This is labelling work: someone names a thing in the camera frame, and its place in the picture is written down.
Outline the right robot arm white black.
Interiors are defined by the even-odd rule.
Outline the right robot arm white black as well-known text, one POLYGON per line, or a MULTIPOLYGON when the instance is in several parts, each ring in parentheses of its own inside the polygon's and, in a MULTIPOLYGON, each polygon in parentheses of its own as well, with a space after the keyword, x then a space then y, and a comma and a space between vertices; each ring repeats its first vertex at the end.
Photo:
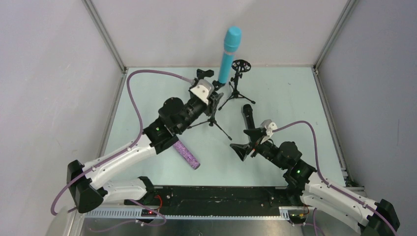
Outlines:
POLYGON ((395 236, 400 226, 393 205, 361 196, 328 178, 301 159, 302 153, 295 142, 276 146, 265 128, 245 130, 247 144, 230 144, 241 160, 257 154, 285 171, 287 194, 292 201, 317 208, 338 219, 362 236, 395 236))

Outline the black microphone orange end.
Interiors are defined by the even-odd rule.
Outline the black microphone orange end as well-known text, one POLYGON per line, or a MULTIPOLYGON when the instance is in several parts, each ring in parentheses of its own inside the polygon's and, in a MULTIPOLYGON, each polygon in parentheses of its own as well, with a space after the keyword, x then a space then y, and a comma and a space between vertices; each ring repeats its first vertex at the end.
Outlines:
POLYGON ((253 109, 251 105, 250 104, 243 105, 242 113, 243 113, 246 129, 255 129, 253 109))

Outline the blue microphone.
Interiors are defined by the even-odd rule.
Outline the blue microphone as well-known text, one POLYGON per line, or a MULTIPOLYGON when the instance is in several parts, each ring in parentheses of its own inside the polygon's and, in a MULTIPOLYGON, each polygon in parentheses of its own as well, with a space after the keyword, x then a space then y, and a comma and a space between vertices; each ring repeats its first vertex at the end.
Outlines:
POLYGON ((230 68, 232 66, 235 52, 241 43, 242 32, 239 27, 229 27, 224 38, 224 52, 222 55, 221 65, 217 81, 224 85, 228 82, 230 68))

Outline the black round base mic stand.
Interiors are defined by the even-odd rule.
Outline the black round base mic stand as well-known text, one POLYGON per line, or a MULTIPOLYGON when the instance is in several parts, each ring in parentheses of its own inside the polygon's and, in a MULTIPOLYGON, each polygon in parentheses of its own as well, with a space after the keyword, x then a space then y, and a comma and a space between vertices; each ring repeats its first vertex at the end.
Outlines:
POLYGON ((214 71, 209 69, 209 70, 202 70, 202 69, 197 69, 196 70, 196 78, 195 80, 201 80, 204 78, 210 78, 214 75, 214 71))

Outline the small black tripod stand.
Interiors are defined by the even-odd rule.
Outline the small black tripod stand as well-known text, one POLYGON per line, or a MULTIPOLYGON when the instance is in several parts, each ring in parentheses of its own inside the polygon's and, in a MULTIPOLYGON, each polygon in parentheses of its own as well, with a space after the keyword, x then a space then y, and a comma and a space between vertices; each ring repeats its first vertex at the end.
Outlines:
MULTIPOLYGON (((221 84, 218 82, 218 81, 212 81, 211 82, 211 84, 213 84, 214 85, 214 91, 215 92, 217 92, 220 88, 221 88, 221 84)), ((220 127, 220 125, 218 124, 218 122, 217 122, 217 120, 216 120, 216 117, 215 117, 215 115, 216 115, 216 113, 214 114, 214 116, 208 116, 209 118, 207 119, 207 121, 203 121, 203 122, 200 122, 200 123, 198 123, 198 124, 195 124, 195 125, 191 125, 191 126, 189 126, 187 129, 191 129, 191 128, 194 128, 194 127, 196 127, 196 126, 199 126, 199 125, 201 125, 201 124, 205 124, 205 123, 208 123, 208 125, 210 126, 210 127, 213 127, 213 126, 217 126, 226 136, 227 136, 227 138, 231 141, 232 140, 232 137, 231 136, 229 136, 221 127, 220 127)))

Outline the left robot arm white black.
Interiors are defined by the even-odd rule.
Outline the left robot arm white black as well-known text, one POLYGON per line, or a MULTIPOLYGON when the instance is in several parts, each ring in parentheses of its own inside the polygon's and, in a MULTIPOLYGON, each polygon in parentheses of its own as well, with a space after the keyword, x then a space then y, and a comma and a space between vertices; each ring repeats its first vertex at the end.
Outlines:
POLYGON ((81 163, 78 160, 67 166, 67 184, 79 213, 87 213, 104 202, 139 200, 153 190, 148 177, 125 182, 111 179, 128 167, 154 157, 179 141, 178 136, 202 114, 212 117, 222 93, 190 92, 190 99, 167 99, 158 110, 158 118, 140 131, 140 136, 106 156, 81 163))

